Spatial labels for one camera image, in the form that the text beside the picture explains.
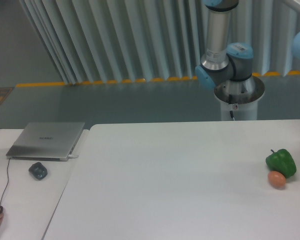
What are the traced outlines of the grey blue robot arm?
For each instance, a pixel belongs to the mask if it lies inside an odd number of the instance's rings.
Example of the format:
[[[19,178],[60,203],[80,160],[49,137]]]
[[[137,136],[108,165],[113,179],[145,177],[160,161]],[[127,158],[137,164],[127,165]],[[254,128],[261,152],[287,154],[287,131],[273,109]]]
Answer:
[[[205,0],[205,53],[195,69],[214,88],[243,71],[300,71],[300,0]]]

